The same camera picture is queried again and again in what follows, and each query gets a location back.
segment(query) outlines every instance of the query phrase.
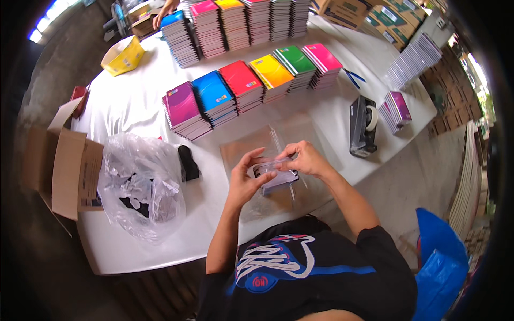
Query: green notebook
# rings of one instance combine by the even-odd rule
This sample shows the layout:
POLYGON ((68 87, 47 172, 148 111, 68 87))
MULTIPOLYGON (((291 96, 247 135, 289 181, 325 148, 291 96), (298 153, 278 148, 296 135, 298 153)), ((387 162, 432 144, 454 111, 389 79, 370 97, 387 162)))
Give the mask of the green notebook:
POLYGON ((315 65, 297 46, 275 49, 273 55, 295 77, 299 74, 316 71, 315 65))

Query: blue pen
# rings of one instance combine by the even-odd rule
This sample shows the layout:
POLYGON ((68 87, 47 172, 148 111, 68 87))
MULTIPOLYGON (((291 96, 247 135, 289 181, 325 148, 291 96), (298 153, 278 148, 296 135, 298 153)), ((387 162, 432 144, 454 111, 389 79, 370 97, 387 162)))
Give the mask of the blue pen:
POLYGON ((351 80, 351 81, 352 81, 352 83, 355 85, 355 87, 357 87, 357 89, 360 89, 360 87, 359 87, 359 85, 357 84, 357 82, 355 81, 355 79, 352 77, 352 75, 353 75, 353 76, 355 76, 357 79, 359 79, 359 80, 361 80, 361 81, 363 81, 363 82, 366 82, 366 80, 365 80, 363 77, 359 76, 358 74, 356 74, 356 73, 354 73, 354 72, 351 72, 351 71, 349 71, 349 70, 348 70, 348 69, 346 69, 346 68, 343 68, 343 69, 344 69, 344 71, 346 71, 346 74, 348 75, 348 78, 350 78, 350 80, 351 80))

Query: white tablecloth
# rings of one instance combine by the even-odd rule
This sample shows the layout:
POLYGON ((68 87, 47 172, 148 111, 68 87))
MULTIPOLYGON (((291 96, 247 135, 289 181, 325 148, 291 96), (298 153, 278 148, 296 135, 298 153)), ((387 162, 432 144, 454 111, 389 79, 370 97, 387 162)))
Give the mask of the white tablecloth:
MULTIPOLYGON (((374 100, 377 105, 383 101, 388 88, 381 78, 398 52, 383 40, 332 25, 318 16, 309 18, 308 27, 308 35, 301 39, 227 52, 208 61, 202 60, 187 69, 178 67, 166 42, 159 40, 157 37, 160 34, 157 34, 141 42, 145 54, 135 70, 117 77, 103 71, 93 80, 85 112, 80 119, 72 122, 73 130, 87 133, 88 138, 100 143, 109 135, 131 132, 185 144, 191 148, 202 173, 199 179, 186 185, 185 222, 161 246, 133 238, 119 225, 111 225, 103 212, 80 213, 77 222, 79 234, 95 274, 144 271, 206 256, 228 192, 220 144, 245 136, 271 121, 305 110, 318 130, 325 151, 331 151, 327 153, 328 160, 351 184, 355 184, 404 148, 436 115, 426 90, 417 80, 409 93, 404 94, 413 119, 411 125, 396 137, 379 119, 375 139, 378 151, 368 160, 351 156, 348 152, 349 106, 359 94, 374 100), (171 88, 236 60, 249 62, 279 47, 300 47, 320 42, 345 68, 366 79, 366 83, 359 83, 360 91, 341 72, 333 89, 322 92, 308 90, 255 108, 194 143, 168 129, 161 98, 171 88)), ((297 216, 298 213, 284 213, 240 223, 239 243, 297 216)))

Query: person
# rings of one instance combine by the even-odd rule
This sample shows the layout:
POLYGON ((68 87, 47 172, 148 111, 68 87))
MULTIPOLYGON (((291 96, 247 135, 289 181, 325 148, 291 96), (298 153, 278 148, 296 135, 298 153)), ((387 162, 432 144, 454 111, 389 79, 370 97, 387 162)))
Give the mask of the person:
POLYGON ((160 28, 160 23, 162 21, 162 18, 167 16, 168 14, 172 14, 175 9, 177 9, 178 4, 180 3, 180 0, 166 0, 164 3, 164 6, 159 11, 159 14, 154 17, 152 20, 152 26, 154 27, 154 30, 157 30, 160 28))
POLYGON ((258 157, 263 151, 248 152, 232 170, 207 252, 197 320, 410 320, 417 286, 409 266, 373 208, 309 142, 287 145, 277 159, 297 157, 276 168, 322 180, 356 243, 307 215, 272 226, 237 250, 241 208, 277 175, 247 175, 266 161, 258 157))

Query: black t-shirt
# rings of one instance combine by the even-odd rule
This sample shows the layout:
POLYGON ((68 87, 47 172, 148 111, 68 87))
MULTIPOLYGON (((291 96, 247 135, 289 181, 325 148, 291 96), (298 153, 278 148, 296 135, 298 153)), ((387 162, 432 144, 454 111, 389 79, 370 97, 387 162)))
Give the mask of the black t-shirt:
POLYGON ((416 297, 416 280, 382 227, 353 244, 305 216, 241 245, 233 273, 206 275, 197 320, 298 320, 332 309, 410 320, 416 297))

